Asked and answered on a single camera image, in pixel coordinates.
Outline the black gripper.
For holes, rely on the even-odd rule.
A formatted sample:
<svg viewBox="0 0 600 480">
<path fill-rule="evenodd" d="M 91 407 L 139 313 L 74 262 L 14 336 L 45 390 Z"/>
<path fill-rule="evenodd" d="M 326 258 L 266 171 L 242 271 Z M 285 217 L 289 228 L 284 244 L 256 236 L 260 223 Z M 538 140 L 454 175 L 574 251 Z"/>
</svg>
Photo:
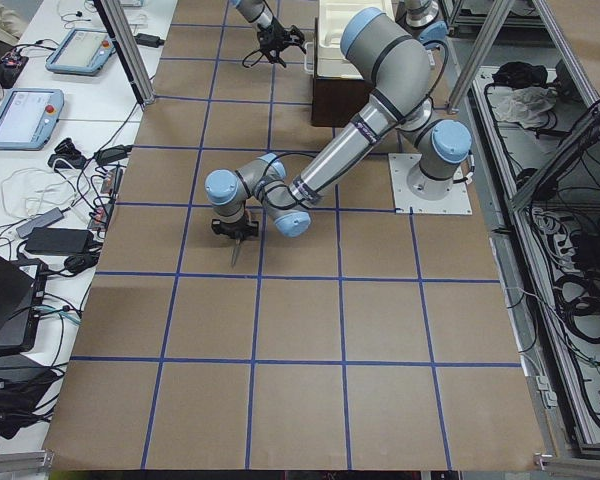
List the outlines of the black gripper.
<svg viewBox="0 0 600 480">
<path fill-rule="evenodd" d="M 257 38 L 260 51 L 264 53 L 268 62 L 272 65 L 280 65 L 282 68 L 286 68 L 287 63 L 282 59 L 281 51 L 294 46 L 303 53 L 306 52 L 305 35 L 296 25 L 291 25 L 289 28 L 278 24 L 271 24 L 266 28 L 259 27 Z"/>
<path fill-rule="evenodd" d="M 211 221 L 211 229 L 216 235 L 225 235 L 233 240 L 243 241 L 258 236 L 258 222 L 242 217 L 237 222 L 228 223 L 220 219 Z"/>
</svg>

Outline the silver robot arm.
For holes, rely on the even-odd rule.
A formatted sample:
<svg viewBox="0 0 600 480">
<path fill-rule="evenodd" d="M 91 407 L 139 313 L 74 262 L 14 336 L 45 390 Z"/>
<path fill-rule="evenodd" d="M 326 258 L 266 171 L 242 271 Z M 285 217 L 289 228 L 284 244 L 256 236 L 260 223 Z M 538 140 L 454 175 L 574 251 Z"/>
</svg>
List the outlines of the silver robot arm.
<svg viewBox="0 0 600 480">
<path fill-rule="evenodd" d="M 215 218 L 211 229 L 237 242 L 255 236 L 259 224 L 246 202 L 257 200 L 278 229 L 297 237 L 311 224 L 309 210 L 392 130 L 421 157 L 407 175 L 407 187 L 427 201 L 448 195 L 454 175 L 470 154 L 472 138 L 460 122 L 437 115 L 428 98 L 430 65 L 422 43 L 376 7 L 347 23 L 340 49 L 372 85 L 367 104 L 291 183 L 279 157 L 267 154 L 237 170 L 215 170 L 205 190 Z"/>
<path fill-rule="evenodd" d="M 296 26 L 284 27 L 266 1 L 235 0 L 232 6 L 242 15 L 255 31 L 259 48 L 242 60 L 244 68 L 252 68 L 265 57 L 270 64 L 287 66 L 281 53 L 289 47 L 298 47 L 306 54 L 304 33 Z"/>
</svg>

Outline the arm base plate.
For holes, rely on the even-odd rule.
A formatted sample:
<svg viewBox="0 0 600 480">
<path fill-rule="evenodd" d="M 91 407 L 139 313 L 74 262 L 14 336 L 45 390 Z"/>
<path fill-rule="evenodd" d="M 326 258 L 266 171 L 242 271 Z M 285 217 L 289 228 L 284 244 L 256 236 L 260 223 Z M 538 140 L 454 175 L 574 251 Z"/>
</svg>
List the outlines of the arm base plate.
<svg viewBox="0 0 600 480">
<path fill-rule="evenodd" d="M 469 216 L 472 208 L 465 183 L 457 169 L 453 179 L 427 177 L 420 169 L 420 154 L 388 155 L 394 211 L 398 214 Z"/>
</svg>

